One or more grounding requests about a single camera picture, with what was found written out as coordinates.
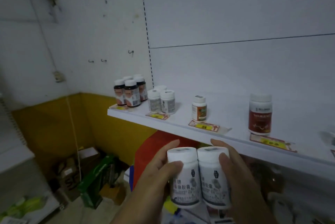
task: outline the pill bottle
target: pill bottle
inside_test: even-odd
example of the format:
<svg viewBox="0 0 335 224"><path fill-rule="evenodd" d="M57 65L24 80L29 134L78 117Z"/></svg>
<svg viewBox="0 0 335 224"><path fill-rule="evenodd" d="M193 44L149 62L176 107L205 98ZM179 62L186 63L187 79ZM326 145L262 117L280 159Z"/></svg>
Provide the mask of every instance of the pill bottle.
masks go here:
<svg viewBox="0 0 335 224"><path fill-rule="evenodd" d="M171 201L182 209L190 209L201 202L201 185L197 149L179 147L168 150L168 162L181 161L182 171L170 180Z"/></svg>
<svg viewBox="0 0 335 224"><path fill-rule="evenodd" d="M219 210L229 209L230 186L219 163L219 155L229 150L225 147L202 147L198 149L202 198L206 205Z"/></svg>
<svg viewBox="0 0 335 224"><path fill-rule="evenodd" d="M167 86L159 85L159 86L155 86L154 89L160 92L162 90L166 90Z"/></svg>
<svg viewBox="0 0 335 224"><path fill-rule="evenodd" d="M272 95L251 94L249 101L249 131L256 135L271 132Z"/></svg>
<svg viewBox="0 0 335 224"><path fill-rule="evenodd" d="M152 89L148 91L148 103L150 113L162 112L161 108L161 95L159 91Z"/></svg>
<svg viewBox="0 0 335 224"><path fill-rule="evenodd" d="M192 102L192 120L195 122L204 122L207 118L206 98L196 95Z"/></svg>
<svg viewBox="0 0 335 224"><path fill-rule="evenodd" d="M125 77L123 77L123 79L124 79L124 81L130 80L130 79L133 79L133 76L125 76Z"/></svg>
<svg viewBox="0 0 335 224"><path fill-rule="evenodd" d="M119 106L126 105L125 81L123 79L117 79L114 81L114 92L115 92L116 104Z"/></svg>
<svg viewBox="0 0 335 224"><path fill-rule="evenodd" d="M175 100L174 100L174 91L172 90L162 90L160 91L161 95L161 106L162 112L168 115L175 113Z"/></svg>
<svg viewBox="0 0 335 224"><path fill-rule="evenodd" d="M137 76L136 78L134 78L134 80L136 81L137 86L138 86L138 90L140 91L141 101L147 100L148 99L148 93L146 91L146 83L144 81L144 77Z"/></svg>
<svg viewBox="0 0 335 224"><path fill-rule="evenodd" d="M129 79L125 81L125 95L127 107L138 107L141 105L140 91L135 80Z"/></svg>

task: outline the floor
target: floor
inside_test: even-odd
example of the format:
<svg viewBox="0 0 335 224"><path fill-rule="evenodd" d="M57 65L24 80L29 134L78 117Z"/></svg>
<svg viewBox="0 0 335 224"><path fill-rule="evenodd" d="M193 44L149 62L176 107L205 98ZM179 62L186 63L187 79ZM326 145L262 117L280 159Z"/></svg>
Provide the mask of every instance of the floor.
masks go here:
<svg viewBox="0 0 335 224"><path fill-rule="evenodd" d="M127 196L130 194L129 184L124 181L123 174L119 182L122 182L127 188ZM97 209L84 207L81 198L71 202L66 209L51 214L45 219L43 224L109 224L118 212L120 206L114 205L110 201L102 201Z"/></svg>

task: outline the green box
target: green box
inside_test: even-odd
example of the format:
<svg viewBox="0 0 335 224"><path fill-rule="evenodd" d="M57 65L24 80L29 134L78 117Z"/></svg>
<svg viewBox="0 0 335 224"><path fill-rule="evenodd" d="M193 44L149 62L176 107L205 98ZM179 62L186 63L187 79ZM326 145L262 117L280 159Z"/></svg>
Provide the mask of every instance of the green box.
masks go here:
<svg viewBox="0 0 335 224"><path fill-rule="evenodd" d="M107 171L110 165L115 164L116 161L117 158L113 154L108 154L78 185L78 190L85 207L93 209L98 207L102 201L99 192L106 182L108 182L106 178Z"/></svg>

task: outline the red label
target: red label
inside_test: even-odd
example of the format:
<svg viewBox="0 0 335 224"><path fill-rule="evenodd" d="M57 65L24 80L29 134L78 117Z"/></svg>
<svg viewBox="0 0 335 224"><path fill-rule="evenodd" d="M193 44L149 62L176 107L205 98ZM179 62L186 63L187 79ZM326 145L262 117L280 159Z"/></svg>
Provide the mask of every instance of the red label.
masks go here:
<svg viewBox="0 0 335 224"><path fill-rule="evenodd" d="M271 132L272 113L256 113L249 111L249 130L257 133Z"/></svg>

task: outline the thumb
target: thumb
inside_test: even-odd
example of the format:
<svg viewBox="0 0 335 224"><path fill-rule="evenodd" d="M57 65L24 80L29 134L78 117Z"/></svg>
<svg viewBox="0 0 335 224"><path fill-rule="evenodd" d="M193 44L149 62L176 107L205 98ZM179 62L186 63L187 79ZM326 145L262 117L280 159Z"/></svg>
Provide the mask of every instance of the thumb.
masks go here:
<svg viewBox="0 0 335 224"><path fill-rule="evenodd" d="M183 165L184 164L181 161L174 161L174 162L165 164L158 171L157 180L155 183L159 187L163 188L171 178L178 175L180 171L182 171Z"/></svg>
<svg viewBox="0 0 335 224"><path fill-rule="evenodd" d="M220 154L219 162L224 174L228 179L228 182L232 184L233 181L237 179L237 167L232 163L232 161L225 153Z"/></svg>

